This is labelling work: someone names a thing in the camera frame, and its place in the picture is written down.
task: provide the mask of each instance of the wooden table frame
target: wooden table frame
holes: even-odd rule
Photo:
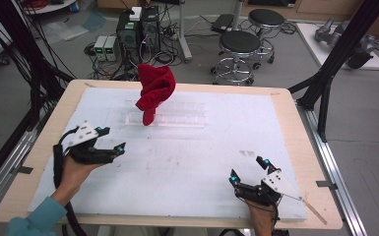
[[[141,89],[141,84],[136,82],[90,80],[75,80],[71,82],[24,162],[24,166],[33,168],[32,173],[19,173],[1,202],[0,222],[8,222],[13,217],[26,217],[29,214],[29,204],[38,186],[48,157],[52,155],[52,146],[63,135],[64,129],[86,88]],[[287,229],[340,229],[343,227],[343,222],[330,190],[328,188],[319,188],[316,184],[316,181],[325,180],[325,177],[293,102],[293,98],[287,89],[177,84],[176,90],[269,95],[277,112],[286,149],[290,156],[290,162],[297,179],[298,187],[302,191],[307,213],[307,219],[304,221],[280,221],[277,227]],[[99,225],[252,228],[249,220],[237,218],[80,214],[78,215],[78,219],[84,224]]]

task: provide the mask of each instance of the hand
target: hand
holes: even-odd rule
[[[60,186],[51,195],[51,198],[60,205],[67,205],[70,200],[79,192],[81,185],[91,172],[103,164],[81,164],[76,162],[72,156],[67,155],[64,161],[63,176]]]
[[[263,206],[246,201],[250,209],[251,221],[254,226],[256,236],[271,236],[274,209],[272,206]]]

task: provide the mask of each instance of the floor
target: floor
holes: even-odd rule
[[[213,21],[218,14],[231,13],[232,4],[209,3],[201,12],[197,4],[187,3],[186,34],[213,34],[204,19],[196,17],[209,15]],[[58,53],[66,66],[77,78],[85,79],[93,71],[92,62],[84,54],[84,48],[94,42],[98,35],[110,35],[116,28],[115,15],[104,13],[106,19],[95,15],[95,2],[84,1],[81,12],[70,13],[61,10],[40,16],[45,25],[51,22],[65,22],[68,27],[81,26],[93,18],[93,29],[71,41],[58,41],[51,47]],[[171,9],[172,18],[177,16]],[[187,41],[193,59],[171,67],[176,80],[186,84],[211,84],[214,77],[210,69],[219,61],[218,37],[188,36]],[[271,39],[276,46],[274,64],[262,63],[255,71],[254,87],[289,88],[313,76],[318,64],[311,56],[299,33],[279,33]],[[44,47],[42,40],[37,44]],[[300,98],[303,91],[293,95]],[[0,147],[24,117],[30,107],[29,86],[23,81],[15,65],[0,65]],[[327,121],[327,139],[340,166],[348,190],[365,226],[367,235],[379,236],[379,71],[340,70],[332,84],[330,107]],[[6,224],[0,223],[0,235]],[[93,226],[86,226],[90,235],[95,235]],[[211,229],[210,235],[218,235],[218,229]],[[290,230],[290,235],[349,235],[347,227],[338,231]]]

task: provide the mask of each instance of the red towel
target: red towel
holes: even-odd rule
[[[156,108],[173,93],[176,80],[167,66],[156,68],[141,64],[138,66],[138,74],[143,89],[136,106],[144,111],[143,124],[148,126],[155,120]]]

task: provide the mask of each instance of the stool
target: stool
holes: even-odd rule
[[[260,48],[260,40],[257,36],[246,31],[228,31],[220,37],[219,55],[225,52],[232,57],[223,58],[211,69],[212,74],[217,74],[213,82],[217,85],[217,79],[224,79],[229,82],[245,82],[251,85],[254,82],[254,76],[251,73],[251,67],[244,62],[243,58],[257,54]]]
[[[267,30],[278,29],[284,23],[284,17],[272,10],[256,9],[248,14],[248,21],[251,25],[259,28],[256,35],[260,40],[260,49],[257,53],[260,55],[260,58],[259,61],[253,65],[253,68],[256,70],[260,68],[260,61],[263,55],[272,53],[272,56],[268,59],[268,62],[273,63],[275,60],[275,47],[268,39],[264,38],[264,34]],[[265,47],[265,42],[270,44],[270,47]]]

